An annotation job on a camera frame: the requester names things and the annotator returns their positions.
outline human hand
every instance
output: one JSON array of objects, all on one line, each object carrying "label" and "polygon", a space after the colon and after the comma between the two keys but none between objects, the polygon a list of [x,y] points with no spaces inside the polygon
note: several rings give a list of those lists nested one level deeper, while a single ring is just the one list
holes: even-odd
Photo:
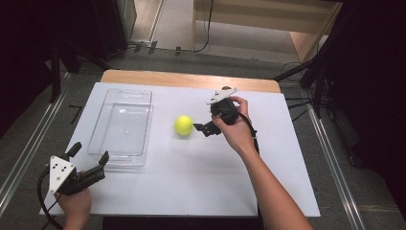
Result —
[{"label": "human hand", "polygon": [[[248,118],[248,102],[237,96],[229,97],[231,101],[237,102],[237,110]],[[253,137],[248,124],[238,117],[236,123],[232,126],[226,125],[220,116],[213,116],[214,124],[220,128],[221,132],[224,134],[229,145],[239,154],[242,155],[244,152],[250,152],[255,149]]]},{"label": "human hand", "polygon": [[84,189],[74,195],[62,195],[58,203],[66,215],[63,229],[84,229],[92,207],[92,196],[89,189]]}]

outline clear plastic container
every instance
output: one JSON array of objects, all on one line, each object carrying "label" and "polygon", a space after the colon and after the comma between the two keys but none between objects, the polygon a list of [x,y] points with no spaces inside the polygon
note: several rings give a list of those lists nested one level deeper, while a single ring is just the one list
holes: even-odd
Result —
[{"label": "clear plastic container", "polygon": [[97,160],[108,151],[107,169],[132,169],[145,164],[151,97],[150,91],[107,91],[88,148]]}]

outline forearm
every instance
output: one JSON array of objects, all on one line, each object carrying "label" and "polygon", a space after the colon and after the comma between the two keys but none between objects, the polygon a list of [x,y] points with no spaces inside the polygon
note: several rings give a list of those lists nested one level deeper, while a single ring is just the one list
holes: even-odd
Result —
[{"label": "forearm", "polygon": [[296,202],[254,149],[239,152],[268,229],[313,229]]},{"label": "forearm", "polygon": [[83,230],[89,220],[88,215],[67,218],[63,230]]}]

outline tennis ball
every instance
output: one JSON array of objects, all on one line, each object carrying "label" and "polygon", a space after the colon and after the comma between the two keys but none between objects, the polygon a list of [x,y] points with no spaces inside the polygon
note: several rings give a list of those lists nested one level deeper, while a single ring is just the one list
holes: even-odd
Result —
[{"label": "tennis ball", "polygon": [[193,130],[193,120],[190,116],[179,116],[175,121],[175,131],[183,136],[190,134]]}]

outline cable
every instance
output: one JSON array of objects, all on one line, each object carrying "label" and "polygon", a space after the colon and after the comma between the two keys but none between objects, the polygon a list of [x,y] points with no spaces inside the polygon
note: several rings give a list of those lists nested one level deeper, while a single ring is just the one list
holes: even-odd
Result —
[{"label": "cable", "polygon": [[51,205],[51,207],[48,208],[48,212],[54,208],[54,206],[57,204],[57,202],[60,200],[60,198],[62,197],[62,194],[59,194],[59,196],[57,197],[56,201]]},{"label": "cable", "polygon": [[293,64],[293,63],[298,63],[298,64],[300,64],[300,66],[302,66],[302,64],[300,63],[300,62],[298,62],[298,61],[292,61],[292,62],[287,62],[286,64],[284,64],[283,66],[282,66],[282,68],[281,68],[281,74],[283,74],[283,68],[286,66],[286,65],[288,65],[288,64]]},{"label": "cable", "polygon": [[203,48],[201,48],[200,50],[197,51],[193,51],[194,53],[198,53],[202,50],[204,50],[206,48],[206,46],[209,44],[209,39],[210,39],[210,24],[212,22],[212,12],[213,12],[213,2],[214,0],[212,0],[212,5],[210,6],[210,14],[209,14],[209,22],[207,25],[207,40],[206,40],[206,44],[203,46]]},{"label": "cable", "polygon": [[307,107],[301,114],[299,114],[297,117],[292,119],[292,123],[294,123],[296,120],[298,120],[300,117],[302,117],[312,106]]},{"label": "cable", "polygon": [[291,109],[291,108],[294,108],[294,107],[298,107],[298,106],[305,105],[305,104],[310,104],[310,103],[311,102],[296,103],[296,104],[289,105],[287,108]]},{"label": "cable", "polygon": [[254,130],[253,126],[251,125],[250,120],[248,120],[248,118],[245,117],[244,114],[242,114],[242,113],[239,112],[238,115],[239,115],[239,117],[242,118],[242,120],[244,120],[244,122],[245,122],[245,123],[248,125],[248,127],[250,128],[250,130],[251,130],[251,135],[252,135],[253,138],[254,138],[254,147],[255,147],[255,149],[257,150],[258,154],[259,154],[259,145],[258,145],[258,141],[257,141],[257,131]]},{"label": "cable", "polygon": [[36,194],[38,196],[39,204],[41,205],[42,211],[44,211],[45,216],[47,217],[48,221],[52,223],[52,225],[57,229],[63,229],[63,227],[56,222],[56,220],[50,215],[48,212],[47,207],[44,203],[44,197],[42,196],[42,181],[47,174],[50,173],[50,167],[47,166],[44,172],[42,172],[41,176],[38,179],[38,183],[36,184]]}]

